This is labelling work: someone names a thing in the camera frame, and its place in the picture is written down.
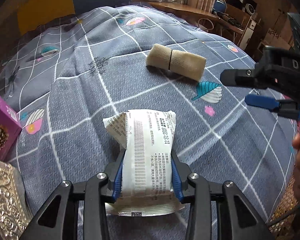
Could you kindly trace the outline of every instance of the storage box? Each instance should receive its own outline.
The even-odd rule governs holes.
[[[276,35],[273,37],[272,41],[270,42],[270,46],[276,48],[282,48],[286,50],[290,49],[290,45],[283,38]]]
[[[3,161],[22,130],[17,113],[0,97],[0,160]]]
[[[276,32],[273,29],[269,28],[264,41],[266,43],[270,44],[270,42],[273,40],[275,35],[276,35]]]

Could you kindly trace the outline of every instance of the bed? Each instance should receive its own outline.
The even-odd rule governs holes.
[[[145,66],[155,43],[205,57],[200,82]],[[174,111],[180,160],[207,180],[234,181],[267,221],[292,174],[297,127],[244,102],[248,93],[281,94],[221,85],[223,70],[254,64],[229,40],[141,3],[58,18],[24,35],[2,63],[0,95],[24,127],[6,161],[21,172],[32,213],[62,180],[87,180],[115,160],[119,145],[103,118],[146,108]],[[217,103],[202,92],[206,82],[221,88]],[[216,239],[213,203],[212,210]],[[183,239],[188,212],[186,206],[159,217],[109,215],[110,237]],[[81,204],[80,238],[82,214]]]

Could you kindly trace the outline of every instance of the pink flower print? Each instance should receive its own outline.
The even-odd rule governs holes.
[[[214,116],[214,114],[215,114],[212,106],[205,106],[204,111],[205,111],[206,114],[208,114],[210,116]]]

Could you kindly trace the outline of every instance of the cable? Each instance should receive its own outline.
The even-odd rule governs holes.
[[[282,216],[270,221],[269,223],[267,223],[267,227],[272,227],[273,225],[279,223],[280,221],[284,220],[285,218],[287,218],[288,216],[296,213],[298,210],[300,209],[300,203],[298,203],[293,209],[285,212]]]

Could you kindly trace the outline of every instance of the black clamp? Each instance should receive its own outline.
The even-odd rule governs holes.
[[[84,240],[109,240],[105,203],[114,203],[121,186],[121,150],[116,162],[88,181],[64,180],[33,217],[20,240],[76,240],[79,201],[84,201]],[[181,203],[190,203],[186,240],[211,239],[211,201],[217,203],[219,240],[274,239],[262,218],[232,181],[207,181],[171,152],[173,185]]]
[[[255,69],[226,69],[220,75],[225,86],[273,89],[290,99],[247,95],[247,105],[261,107],[278,116],[300,121],[300,55],[266,46]]]

